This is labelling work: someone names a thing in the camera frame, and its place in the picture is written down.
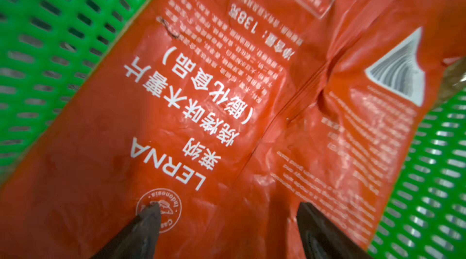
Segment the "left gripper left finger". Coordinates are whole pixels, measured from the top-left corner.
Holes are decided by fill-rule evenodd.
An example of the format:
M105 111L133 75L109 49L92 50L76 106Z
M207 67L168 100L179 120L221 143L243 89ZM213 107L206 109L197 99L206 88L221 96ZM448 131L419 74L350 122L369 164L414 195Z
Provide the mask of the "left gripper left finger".
M142 210L94 259L152 259L161 228L160 205L155 203Z

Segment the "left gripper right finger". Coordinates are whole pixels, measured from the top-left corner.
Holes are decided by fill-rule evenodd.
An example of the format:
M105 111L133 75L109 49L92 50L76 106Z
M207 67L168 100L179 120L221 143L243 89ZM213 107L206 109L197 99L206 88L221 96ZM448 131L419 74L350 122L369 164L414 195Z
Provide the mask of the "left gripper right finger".
M300 203L296 219L307 259L369 259L371 257L312 203Z

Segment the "red chips bag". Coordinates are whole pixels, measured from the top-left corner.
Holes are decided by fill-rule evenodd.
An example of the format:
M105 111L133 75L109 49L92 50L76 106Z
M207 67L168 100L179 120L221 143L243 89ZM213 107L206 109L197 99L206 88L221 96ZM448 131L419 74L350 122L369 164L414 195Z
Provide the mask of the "red chips bag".
M158 203L155 259L366 250L466 0L152 0L1 188L1 257L90 259Z

